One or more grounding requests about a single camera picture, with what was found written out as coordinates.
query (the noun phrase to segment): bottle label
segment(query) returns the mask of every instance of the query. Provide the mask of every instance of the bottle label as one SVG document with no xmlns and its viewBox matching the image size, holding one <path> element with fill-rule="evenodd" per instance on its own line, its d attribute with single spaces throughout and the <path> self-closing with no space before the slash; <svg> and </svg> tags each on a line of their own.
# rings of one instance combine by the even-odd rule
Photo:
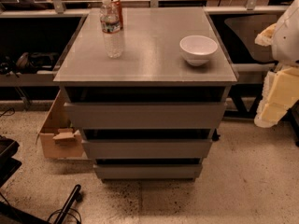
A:
<svg viewBox="0 0 299 224">
<path fill-rule="evenodd" d="M 121 29 L 120 21 L 101 21 L 102 30 L 106 34 L 115 34 Z"/>
</svg>

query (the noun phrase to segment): clear water bottle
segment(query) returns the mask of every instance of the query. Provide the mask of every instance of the clear water bottle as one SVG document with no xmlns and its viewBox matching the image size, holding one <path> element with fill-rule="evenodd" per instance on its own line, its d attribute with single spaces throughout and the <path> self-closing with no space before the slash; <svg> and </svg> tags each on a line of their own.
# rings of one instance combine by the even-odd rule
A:
<svg viewBox="0 0 299 224">
<path fill-rule="evenodd" d="M 112 0 L 103 0 L 100 20 L 107 55 L 111 58 L 120 57 L 123 52 L 121 23 L 119 11 Z"/>
</svg>

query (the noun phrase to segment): cardboard box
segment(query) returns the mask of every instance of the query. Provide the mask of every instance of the cardboard box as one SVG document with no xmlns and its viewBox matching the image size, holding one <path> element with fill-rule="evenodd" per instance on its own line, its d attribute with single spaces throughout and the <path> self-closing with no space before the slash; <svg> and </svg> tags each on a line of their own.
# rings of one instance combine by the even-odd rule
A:
<svg viewBox="0 0 299 224">
<path fill-rule="evenodd" d="M 64 112 L 64 97 L 58 93 L 39 133 L 45 158 L 83 156 L 82 137 L 79 132 L 70 128 L 70 124 Z"/>
</svg>

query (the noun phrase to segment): drawer front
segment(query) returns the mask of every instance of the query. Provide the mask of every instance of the drawer front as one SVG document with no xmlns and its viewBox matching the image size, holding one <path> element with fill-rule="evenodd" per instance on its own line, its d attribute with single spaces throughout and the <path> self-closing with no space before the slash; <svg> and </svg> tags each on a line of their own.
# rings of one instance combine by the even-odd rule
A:
<svg viewBox="0 0 299 224">
<path fill-rule="evenodd" d="M 101 140 L 83 141 L 89 159 L 206 158 L 210 140 Z"/>
<path fill-rule="evenodd" d="M 72 104 L 65 110 L 75 127 L 94 129 L 213 129 L 225 103 Z"/>
<path fill-rule="evenodd" d="M 167 179 L 198 177 L 202 164 L 195 165 L 94 165 L 100 179 Z"/>
</svg>

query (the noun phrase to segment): drawer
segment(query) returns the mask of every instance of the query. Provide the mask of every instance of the drawer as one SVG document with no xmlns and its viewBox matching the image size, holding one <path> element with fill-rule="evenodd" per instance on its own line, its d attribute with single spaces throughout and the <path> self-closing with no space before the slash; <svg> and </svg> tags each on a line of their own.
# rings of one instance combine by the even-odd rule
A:
<svg viewBox="0 0 299 224">
<path fill-rule="evenodd" d="M 73 125 L 94 129 L 212 129 L 225 110 L 221 103 L 66 103 Z"/>
<path fill-rule="evenodd" d="M 181 164 L 95 164 L 93 168 L 100 179 L 195 179 L 203 166 L 183 161 Z"/>
<path fill-rule="evenodd" d="M 82 144 L 89 159 L 205 158 L 212 144 L 207 135 L 200 130 L 88 131 Z"/>
</svg>

